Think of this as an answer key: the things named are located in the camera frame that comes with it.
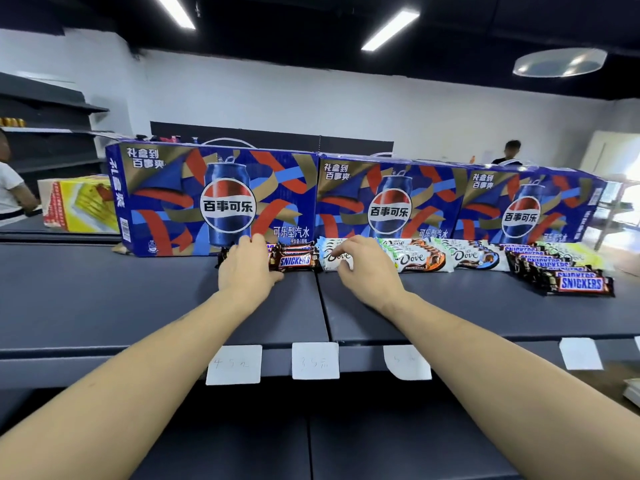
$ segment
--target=can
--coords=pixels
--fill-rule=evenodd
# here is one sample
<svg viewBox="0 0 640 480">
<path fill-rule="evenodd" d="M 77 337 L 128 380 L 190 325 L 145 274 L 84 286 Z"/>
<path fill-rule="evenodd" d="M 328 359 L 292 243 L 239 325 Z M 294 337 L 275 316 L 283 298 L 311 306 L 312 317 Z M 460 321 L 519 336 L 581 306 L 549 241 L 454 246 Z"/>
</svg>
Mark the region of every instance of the can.
<svg viewBox="0 0 640 480">
<path fill-rule="evenodd" d="M 229 247 L 242 236 L 251 236 L 256 208 L 246 165 L 234 163 L 233 157 L 207 165 L 200 211 L 212 246 Z"/>
<path fill-rule="evenodd" d="M 381 190 L 373 197 L 367 213 L 371 235 L 381 239 L 401 237 L 411 218 L 412 178 L 405 176 L 404 171 L 386 175 L 378 188 Z"/>
<path fill-rule="evenodd" d="M 538 224 L 542 210 L 542 197 L 545 186 L 536 180 L 531 184 L 521 185 L 513 202 L 502 215 L 503 244 L 526 244 L 529 233 Z"/>
</svg>

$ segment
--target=white paper label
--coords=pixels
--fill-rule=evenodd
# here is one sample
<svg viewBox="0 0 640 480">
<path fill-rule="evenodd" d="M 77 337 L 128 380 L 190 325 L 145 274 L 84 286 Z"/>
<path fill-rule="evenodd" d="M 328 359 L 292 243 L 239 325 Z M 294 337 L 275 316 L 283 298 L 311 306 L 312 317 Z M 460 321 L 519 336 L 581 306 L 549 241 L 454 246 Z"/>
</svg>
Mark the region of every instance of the white paper label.
<svg viewBox="0 0 640 480">
<path fill-rule="evenodd" d="M 425 381 L 431 379 L 431 366 L 412 345 L 383 346 L 387 368 L 398 379 Z"/>
<path fill-rule="evenodd" d="M 562 339 L 560 352 L 567 371 L 602 371 L 602 361 L 594 339 Z"/>
<path fill-rule="evenodd" d="M 293 379 L 340 379 L 338 344 L 298 342 L 291 345 Z"/>
<path fill-rule="evenodd" d="M 205 384 L 258 384 L 261 370 L 261 345 L 225 345 L 209 363 Z"/>
</svg>

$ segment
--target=pepsi box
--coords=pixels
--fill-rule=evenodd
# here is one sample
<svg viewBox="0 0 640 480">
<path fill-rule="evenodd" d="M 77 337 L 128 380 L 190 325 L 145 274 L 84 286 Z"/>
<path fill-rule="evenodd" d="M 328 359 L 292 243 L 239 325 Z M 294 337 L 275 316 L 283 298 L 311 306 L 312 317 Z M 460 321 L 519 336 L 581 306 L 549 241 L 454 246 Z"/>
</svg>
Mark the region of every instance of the pepsi box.
<svg viewBox="0 0 640 480">
<path fill-rule="evenodd" d="M 125 140 L 106 148 L 125 247 L 208 256 L 243 235 L 313 240 L 314 153 Z"/>
<path fill-rule="evenodd" d="M 474 166 L 453 238 L 579 242 L 605 186 L 569 168 Z"/>
<path fill-rule="evenodd" d="M 320 154 L 316 237 L 450 237 L 464 165 Z"/>
</svg>

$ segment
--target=pepsi logo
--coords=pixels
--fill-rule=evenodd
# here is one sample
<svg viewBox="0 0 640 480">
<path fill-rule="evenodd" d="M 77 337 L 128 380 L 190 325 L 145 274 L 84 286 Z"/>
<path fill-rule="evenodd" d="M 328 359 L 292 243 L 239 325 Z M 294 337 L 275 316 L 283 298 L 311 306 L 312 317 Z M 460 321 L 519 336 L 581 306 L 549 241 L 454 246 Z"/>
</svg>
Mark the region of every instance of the pepsi logo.
<svg viewBox="0 0 640 480">
<path fill-rule="evenodd" d="M 404 190 L 386 189 L 374 197 L 367 218 L 377 233 L 393 234 L 409 221 L 411 211 L 411 197 Z"/>
<path fill-rule="evenodd" d="M 502 232 L 507 237 L 526 236 L 540 220 L 540 202 L 535 197 L 521 197 L 511 202 L 502 216 Z"/>
<path fill-rule="evenodd" d="M 204 187 L 200 211 L 205 222 L 222 233 L 240 232 L 251 225 L 256 213 L 251 189 L 235 178 L 218 178 Z"/>
</svg>

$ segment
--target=cardboard box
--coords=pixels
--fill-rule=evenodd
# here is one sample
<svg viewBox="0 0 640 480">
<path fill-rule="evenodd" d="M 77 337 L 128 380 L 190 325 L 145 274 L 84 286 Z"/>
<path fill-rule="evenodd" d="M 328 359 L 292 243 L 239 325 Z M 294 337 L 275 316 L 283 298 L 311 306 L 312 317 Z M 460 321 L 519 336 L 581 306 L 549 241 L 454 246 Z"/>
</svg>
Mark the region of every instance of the cardboard box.
<svg viewBox="0 0 640 480">
<path fill-rule="evenodd" d="M 450 237 L 465 165 L 320 154 L 316 238 Z"/>
<path fill-rule="evenodd" d="M 38 181 L 44 224 L 69 232 L 118 233 L 107 175 Z"/>
<path fill-rule="evenodd" d="M 212 255 L 254 233 L 313 240 L 314 153 L 129 140 L 106 154 L 123 243 L 137 256 Z"/>
<path fill-rule="evenodd" d="M 569 168 L 474 166 L 453 238 L 579 242 L 605 186 Z"/>
</svg>

